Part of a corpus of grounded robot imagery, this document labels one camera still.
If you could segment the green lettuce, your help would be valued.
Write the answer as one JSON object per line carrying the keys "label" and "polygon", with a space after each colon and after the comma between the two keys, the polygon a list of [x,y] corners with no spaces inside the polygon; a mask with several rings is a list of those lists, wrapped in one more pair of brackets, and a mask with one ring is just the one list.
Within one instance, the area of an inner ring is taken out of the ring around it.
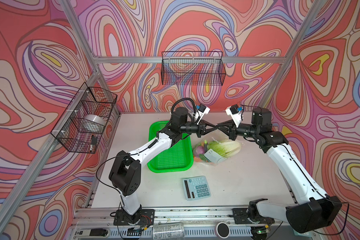
{"label": "green lettuce", "polygon": [[232,141],[229,139],[221,141],[211,141],[208,144],[208,150],[213,150],[215,153],[219,154],[221,157],[230,158],[236,155],[242,149],[242,144],[240,142]]}

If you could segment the clear zip top bag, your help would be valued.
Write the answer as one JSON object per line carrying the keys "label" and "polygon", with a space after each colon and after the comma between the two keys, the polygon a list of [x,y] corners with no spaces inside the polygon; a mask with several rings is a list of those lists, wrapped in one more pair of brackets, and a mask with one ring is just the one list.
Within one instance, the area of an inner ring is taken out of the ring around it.
{"label": "clear zip top bag", "polygon": [[243,146],[241,141],[222,136],[206,137],[193,146],[193,157],[196,162],[216,166],[237,155]]}

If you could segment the purple red onion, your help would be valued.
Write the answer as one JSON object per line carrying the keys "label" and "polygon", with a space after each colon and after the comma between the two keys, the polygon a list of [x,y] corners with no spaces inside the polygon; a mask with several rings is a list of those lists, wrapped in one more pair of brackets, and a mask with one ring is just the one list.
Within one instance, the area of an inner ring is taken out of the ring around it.
{"label": "purple red onion", "polygon": [[199,155],[203,155],[204,153],[205,153],[204,147],[201,145],[195,147],[193,150],[193,154],[195,157],[199,157]]}

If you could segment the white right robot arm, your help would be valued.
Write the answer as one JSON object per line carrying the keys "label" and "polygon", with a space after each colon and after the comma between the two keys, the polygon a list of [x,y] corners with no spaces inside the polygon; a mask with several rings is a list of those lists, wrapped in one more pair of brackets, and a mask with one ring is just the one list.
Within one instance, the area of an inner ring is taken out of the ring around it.
{"label": "white right robot arm", "polygon": [[330,226],[341,210],[343,203],[330,196],[312,178],[293,152],[286,137],[273,130],[272,113],[268,109],[254,107],[250,124],[242,122],[243,109],[233,105],[226,109],[231,120],[217,124],[217,129],[230,140],[238,136],[256,143],[279,168],[295,198],[293,205],[276,204],[268,199],[251,201],[247,218],[253,223],[271,218],[288,222],[298,233],[303,234]]}

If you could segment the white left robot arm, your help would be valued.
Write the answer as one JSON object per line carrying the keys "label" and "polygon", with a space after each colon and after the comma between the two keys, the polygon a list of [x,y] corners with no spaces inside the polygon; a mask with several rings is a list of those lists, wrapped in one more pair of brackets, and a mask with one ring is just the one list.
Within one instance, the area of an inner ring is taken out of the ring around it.
{"label": "white left robot arm", "polygon": [[204,121],[210,112],[205,105],[196,106],[196,112],[188,120],[189,112],[184,107],[171,112],[171,118],[164,128],[157,131],[156,137],[131,152],[120,151],[110,170],[109,180],[121,195],[122,209],[129,216],[135,216],[141,209],[136,191],[141,183],[142,168],[159,155],[183,139],[183,134],[196,134],[199,138],[214,130],[215,125]]}

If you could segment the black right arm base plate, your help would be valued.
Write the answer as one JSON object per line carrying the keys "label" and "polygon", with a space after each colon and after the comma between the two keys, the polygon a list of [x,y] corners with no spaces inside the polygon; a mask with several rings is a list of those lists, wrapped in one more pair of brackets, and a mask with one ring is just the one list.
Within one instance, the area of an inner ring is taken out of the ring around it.
{"label": "black right arm base plate", "polygon": [[233,218],[235,224],[255,224],[255,225],[272,225],[275,220],[268,217],[262,217],[258,211],[249,206],[248,208],[234,208],[229,217]]}

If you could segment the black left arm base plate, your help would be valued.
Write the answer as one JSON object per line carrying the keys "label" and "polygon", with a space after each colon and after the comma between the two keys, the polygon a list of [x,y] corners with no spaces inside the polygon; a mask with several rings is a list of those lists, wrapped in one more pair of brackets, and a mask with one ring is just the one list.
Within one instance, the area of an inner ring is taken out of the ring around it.
{"label": "black left arm base plate", "polygon": [[150,226],[154,223],[154,209],[139,209],[135,214],[129,215],[124,209],[110,214],[114,218],[114,226]]}

